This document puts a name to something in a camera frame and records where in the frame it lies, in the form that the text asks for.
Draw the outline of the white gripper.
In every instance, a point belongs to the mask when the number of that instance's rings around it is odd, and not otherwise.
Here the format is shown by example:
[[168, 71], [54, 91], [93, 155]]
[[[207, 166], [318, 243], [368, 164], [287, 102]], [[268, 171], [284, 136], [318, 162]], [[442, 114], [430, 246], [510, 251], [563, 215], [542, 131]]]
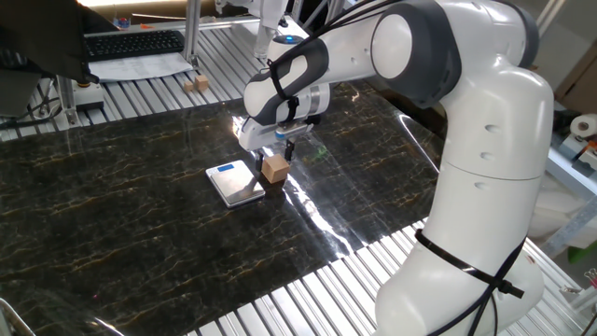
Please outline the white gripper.
[[[264, 153], [260, 149], [275, 143], [283, 142], [299, 130], [296, 125], [282, 127], [277, 124], [263, 126], [254, 119], [247, 119], [241, 126], [238, 134], [239, 145], [246, 151], [257, 150], [255, 169], [262, 170]], [[285, 160], [292, 161], [295, 143], [291, 140], [285, 141]]]

